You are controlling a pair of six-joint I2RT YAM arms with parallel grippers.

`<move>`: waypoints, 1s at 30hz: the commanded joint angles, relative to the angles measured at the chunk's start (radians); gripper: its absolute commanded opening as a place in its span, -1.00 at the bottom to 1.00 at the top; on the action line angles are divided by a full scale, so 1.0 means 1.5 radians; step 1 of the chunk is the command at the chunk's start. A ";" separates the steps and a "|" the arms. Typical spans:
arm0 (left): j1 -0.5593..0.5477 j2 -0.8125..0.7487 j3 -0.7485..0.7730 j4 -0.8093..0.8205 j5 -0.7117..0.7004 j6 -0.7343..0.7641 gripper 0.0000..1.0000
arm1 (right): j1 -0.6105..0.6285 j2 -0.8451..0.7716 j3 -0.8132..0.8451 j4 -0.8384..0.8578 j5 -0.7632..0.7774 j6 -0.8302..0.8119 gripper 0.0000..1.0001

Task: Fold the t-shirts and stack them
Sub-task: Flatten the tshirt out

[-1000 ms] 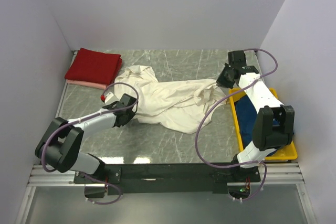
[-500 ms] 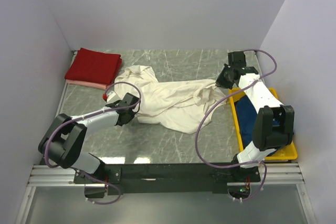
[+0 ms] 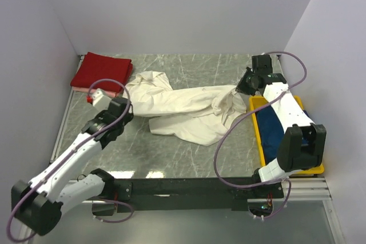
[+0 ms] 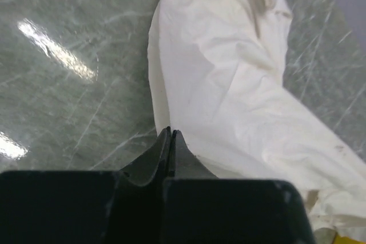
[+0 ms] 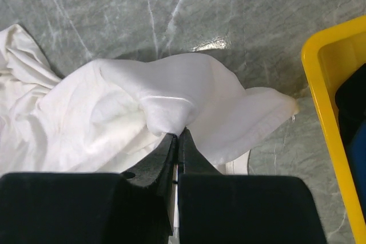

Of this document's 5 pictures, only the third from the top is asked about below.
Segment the white t shirt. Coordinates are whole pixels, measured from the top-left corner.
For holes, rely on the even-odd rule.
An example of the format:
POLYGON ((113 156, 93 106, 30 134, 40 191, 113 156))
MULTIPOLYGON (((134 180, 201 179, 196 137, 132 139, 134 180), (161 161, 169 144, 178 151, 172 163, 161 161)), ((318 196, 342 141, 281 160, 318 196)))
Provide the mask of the white t shirt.
POLYGON ((234 85, 175 90, 163 72, 145 71, 126 85, 133 113, 149 119, 155 135, 210 146, 218 142, 234 120, 246 113, 246 104, 234 85))

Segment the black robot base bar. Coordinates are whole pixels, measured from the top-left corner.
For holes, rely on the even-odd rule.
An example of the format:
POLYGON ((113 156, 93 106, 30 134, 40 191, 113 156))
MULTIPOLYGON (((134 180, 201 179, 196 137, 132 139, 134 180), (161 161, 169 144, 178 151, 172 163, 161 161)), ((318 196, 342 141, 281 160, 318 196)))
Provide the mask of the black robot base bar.
POLYGON ((93 199, 125 202, 135 211, 231 209, 247 211, 249 199, 284 198, 279 183, 237 189, 218 178, 116 179, 113 190, 93 199))

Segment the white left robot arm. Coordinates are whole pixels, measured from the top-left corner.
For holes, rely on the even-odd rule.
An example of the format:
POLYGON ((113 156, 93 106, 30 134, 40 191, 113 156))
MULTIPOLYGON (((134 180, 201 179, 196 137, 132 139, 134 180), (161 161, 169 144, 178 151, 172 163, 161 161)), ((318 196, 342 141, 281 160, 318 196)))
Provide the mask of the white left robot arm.
POLYGON ((124 132, 133 119, 131 103, 114 98, 108 108, 88 121, 74 143, 42 173, 29 180, 18 181, 11 189, 11 217, 40 236, 51 232, 61 217, 89 198, 107 203, 125 204, 131 186, 119 184, 102 169, 93 170, 86 178, 68 184, 90 158, 99 154, 124 132))

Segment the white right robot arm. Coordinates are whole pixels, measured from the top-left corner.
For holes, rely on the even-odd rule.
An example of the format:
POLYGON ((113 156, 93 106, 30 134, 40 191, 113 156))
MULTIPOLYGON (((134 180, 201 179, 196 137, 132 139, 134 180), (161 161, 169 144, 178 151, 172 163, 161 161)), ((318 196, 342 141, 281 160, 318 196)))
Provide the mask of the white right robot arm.
POLYGON ((250 185, 239 188, 251 188, 253 195, 263 198, 271 191, 270 184, 302 170, 315 169, 322 165, 326 128, 322 124, 314 123, 304 113, 283 75, 271 73, 267 69, 261 71, 247 67, 236 90, 247 95, 255 95, 259 91, 267 103, 245 116, 270 107, 284 131, 276 158, 258 169, 250 185))

